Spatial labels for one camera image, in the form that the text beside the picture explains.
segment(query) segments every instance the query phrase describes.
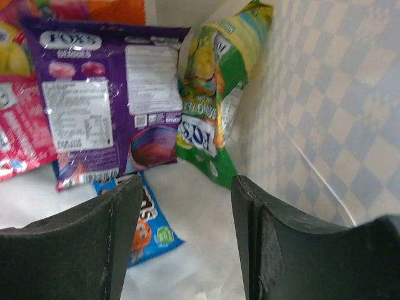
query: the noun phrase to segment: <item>fox's candy bag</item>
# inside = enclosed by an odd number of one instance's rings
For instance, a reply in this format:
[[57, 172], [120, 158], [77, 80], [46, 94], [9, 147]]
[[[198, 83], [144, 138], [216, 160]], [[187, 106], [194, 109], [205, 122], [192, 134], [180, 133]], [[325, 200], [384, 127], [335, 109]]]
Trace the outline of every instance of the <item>fox's candy bag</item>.
[[203, 25], [189, 48], [176, 152], [227, 188], [236, 169], [225, 141], [272, 13], [271, 6], [250, 2], [236, 16]]
[[177, 64], [189, 29], [24, 17], [58, 189], [176, 162]]
[[36, 80], [0, 76], [0, 181], [56, 159]]

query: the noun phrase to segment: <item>candy illustration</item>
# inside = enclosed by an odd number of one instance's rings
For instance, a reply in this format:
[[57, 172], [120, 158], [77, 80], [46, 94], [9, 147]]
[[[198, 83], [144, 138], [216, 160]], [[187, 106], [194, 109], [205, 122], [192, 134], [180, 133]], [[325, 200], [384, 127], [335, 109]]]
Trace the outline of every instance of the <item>candy illustration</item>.
[[99, 62], [88, 61], [85, 62], [82, 67], [81, 71], [87, 77], [98, 77], [106, 75], [106, 68]]
[[49, 73], [55, 78], [70, 78], [75, 75], [75, 67], [66, 62], [52, 62], [49, 66]]

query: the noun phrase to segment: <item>candy bag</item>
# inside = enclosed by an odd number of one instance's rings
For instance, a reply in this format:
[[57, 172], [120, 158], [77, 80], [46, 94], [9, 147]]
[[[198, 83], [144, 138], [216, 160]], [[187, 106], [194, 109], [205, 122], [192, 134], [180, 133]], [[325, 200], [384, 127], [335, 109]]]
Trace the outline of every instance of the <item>candy bag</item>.
[[31, 12], [45, 19], [92, 20], [146, 25], [144, 0], [28, 0]]
[[[143, 201], [135, 237], [131, 246], [131, 258], [128, 267], [143, 263], [148, 259], [167, 253], [179, 247], [183, 241], [169, 227], [163, 212], [158, 206], [154, 193], [151, 191], [143, 172], [139, 173], [143, 180]], [[104, 194], [115, 188], [128, 176], [110, 179], [106, 182], [93, 183], [97, 195]]]
[[36, 80], [0, 76], [0, 181], [56, 159]]
[[30, 16], [22, 24], [59, 153], [59, 190], [176, 162], [176, 72], [189, 29]]
[[271, 6], [253, 1], [237, 16], [203, 25], [189, 48], [176, 152], [227, 188], [237, 172], [225, 141], [272, 13]]

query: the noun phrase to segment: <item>red candy bag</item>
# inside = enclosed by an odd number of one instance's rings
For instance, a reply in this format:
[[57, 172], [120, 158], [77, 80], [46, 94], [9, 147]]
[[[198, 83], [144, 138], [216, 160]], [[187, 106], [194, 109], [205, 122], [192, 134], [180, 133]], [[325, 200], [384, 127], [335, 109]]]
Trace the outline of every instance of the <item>red candy bag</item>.
[[56, 159], [36, 79], [0, 76], [0, 181]]

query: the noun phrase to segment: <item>blue candy bag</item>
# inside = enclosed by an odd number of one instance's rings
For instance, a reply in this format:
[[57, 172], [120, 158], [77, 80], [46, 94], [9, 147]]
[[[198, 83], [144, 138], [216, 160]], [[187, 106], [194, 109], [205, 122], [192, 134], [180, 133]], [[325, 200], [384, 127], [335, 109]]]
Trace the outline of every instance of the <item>blue candy bag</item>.
[[[135, 237], [131, 246], [131, 257], [128, 267], [167, 253], [183, 243], [169, 227], [143, 172], [139, 172], [138, 174], [142, 177], [143, 181], [143, 200]], [[130, 176], [110, 179], [106, 182], [95, 181], [93, 186], [97, 195], [104, 194], [128, 177]]]

